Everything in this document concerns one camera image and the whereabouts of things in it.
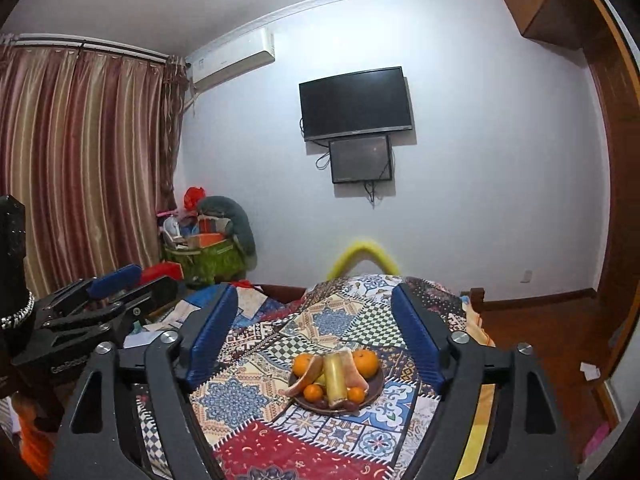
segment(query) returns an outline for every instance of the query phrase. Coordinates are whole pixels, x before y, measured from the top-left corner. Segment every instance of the wall outlet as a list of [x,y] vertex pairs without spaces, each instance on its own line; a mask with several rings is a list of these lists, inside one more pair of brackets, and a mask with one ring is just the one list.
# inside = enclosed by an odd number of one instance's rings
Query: wall outlet
[[533,277],[533,270],[527,269],[524,271],[524,274],[522,275],[522,279],[520,280],[520,283],[529,283],[532,277]]

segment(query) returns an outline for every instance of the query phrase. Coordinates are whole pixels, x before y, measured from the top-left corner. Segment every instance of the fruit plate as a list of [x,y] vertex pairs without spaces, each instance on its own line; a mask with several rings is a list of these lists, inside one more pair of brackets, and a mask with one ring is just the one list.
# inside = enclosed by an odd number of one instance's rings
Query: fruit plate
[[[289,377],[289,386],[291,386],[297,380],[298,378],[294,374],[291,374]],[[369,391],[367,392],[367,396],[360,403],[358,408],[369,406],[382,393],[382,388],[385,385],[385,375],[382,371],[382,367],[378,368],[376,374],[372,378],[368,379],[367,383],[369,383]],[[293,397],[293,399],[303,408],[308,409],[310,412],[319,413],[320,415],[345,415],[347,413],[353,413],[349,410],[344,409],[331,410],[329,408],[318,408],[314,403],[306,400],[302,394],[297,394],[295,397]]]

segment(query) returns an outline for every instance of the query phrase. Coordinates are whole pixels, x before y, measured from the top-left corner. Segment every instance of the tangerine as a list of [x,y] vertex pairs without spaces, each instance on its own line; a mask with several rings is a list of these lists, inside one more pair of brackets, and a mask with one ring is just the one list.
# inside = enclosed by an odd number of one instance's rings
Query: tangerine
[[366,396],[367,395],[364,393],[364,390],[359,386],[354,386],[347,390],[347,399],[351,402],[355,402],[356,404],[362,404]]
[[302,377],[305,374],[306,369],[309,368],[312,357],[311,354],[299,354],[293,359],[291,371],[296,377]]
[[360,375],[365,379],[372,378],[380,366],[376,353],[365,349],[353,352],[353,362]]
[[319,384],[310,384],[303,390],[302,395],[308,402],[318,402],[324,397],[324,391]]

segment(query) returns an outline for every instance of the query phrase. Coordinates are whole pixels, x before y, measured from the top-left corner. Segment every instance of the bed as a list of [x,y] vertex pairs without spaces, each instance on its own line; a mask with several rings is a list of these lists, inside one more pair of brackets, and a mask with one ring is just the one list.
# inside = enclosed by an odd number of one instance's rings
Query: bed
[[[372,274],[319,283],[297,301],[230,331],[220,369],[191,394],[204,435],[228,478],[400,479],[425,435],[439,397],[418,376],[391,314],[391,291],[406,283],[450,330],[493,345],[468,298],[419,278]],[[251,314],[244,313],[245,319]],[[359,412],[325,416],[282,395],[300,352],[376,351],[383,393]],[[490,417],[493,387],[482,387],[474,426],[456,478],[474,471]],[[138,413],[156,474],[170,478],[144,392]]]

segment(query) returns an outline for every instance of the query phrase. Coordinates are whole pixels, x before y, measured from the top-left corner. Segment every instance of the small monitor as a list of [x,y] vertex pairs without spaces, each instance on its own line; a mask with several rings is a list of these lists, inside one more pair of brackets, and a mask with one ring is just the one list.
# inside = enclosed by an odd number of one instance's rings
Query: small monitor
[[334,184],[392,179],[387,135],[330,140],[329,152]]
[[300,83],[305,140],[410,130],[402,67],[336,75]]

